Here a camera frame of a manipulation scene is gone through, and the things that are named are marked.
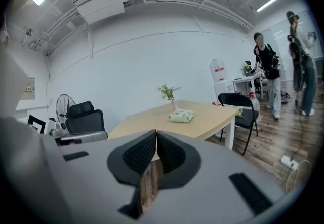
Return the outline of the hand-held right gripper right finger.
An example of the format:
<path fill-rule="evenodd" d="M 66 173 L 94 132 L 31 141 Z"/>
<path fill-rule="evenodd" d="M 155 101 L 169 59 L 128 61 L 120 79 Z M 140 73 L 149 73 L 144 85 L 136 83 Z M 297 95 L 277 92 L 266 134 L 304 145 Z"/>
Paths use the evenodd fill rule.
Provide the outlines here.
<path fill-rule="evenodd" d="M 159 131 L 163 166 L 152 223 L 241 223 L 273 207 L 283 189 L 235 152 Z"/>

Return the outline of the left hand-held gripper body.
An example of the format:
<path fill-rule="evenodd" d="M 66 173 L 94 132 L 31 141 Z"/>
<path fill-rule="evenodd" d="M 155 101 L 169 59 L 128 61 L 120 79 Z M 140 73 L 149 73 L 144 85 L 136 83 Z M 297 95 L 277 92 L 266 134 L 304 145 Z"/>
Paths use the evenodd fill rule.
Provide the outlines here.
<path fill-rule="evenodd" d="M 61 138 L 65 135 L 60 123 L 53 119 L 46 119 L 38 115 L 29 114 L 27 124 L 36 130 L 39 134 L 47 135 L 53 138 L 57 146 L 62 145 Z"/>

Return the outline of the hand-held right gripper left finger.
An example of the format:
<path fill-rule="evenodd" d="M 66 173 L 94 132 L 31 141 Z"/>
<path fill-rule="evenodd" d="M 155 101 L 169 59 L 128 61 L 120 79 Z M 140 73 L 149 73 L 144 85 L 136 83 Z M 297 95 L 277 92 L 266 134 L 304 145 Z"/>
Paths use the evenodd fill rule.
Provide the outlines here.
<path fill-rule="evenodd" d="M 154 130 L 68 146 L 42 141 L 68 223 L 134 223 L 158 199 Z"/>

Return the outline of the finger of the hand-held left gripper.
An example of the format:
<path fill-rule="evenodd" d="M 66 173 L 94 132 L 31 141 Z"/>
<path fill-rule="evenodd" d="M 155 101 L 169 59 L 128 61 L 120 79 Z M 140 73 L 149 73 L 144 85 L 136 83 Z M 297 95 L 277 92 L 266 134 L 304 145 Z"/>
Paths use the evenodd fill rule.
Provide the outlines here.
<path fill-rule="evenodd" d="M 59 145 L 91 143 L 91 142 L 103 141 L 107 139 L 108 139 L 108 134 L 105 131 L 66 134 L 59 137 Z"/>

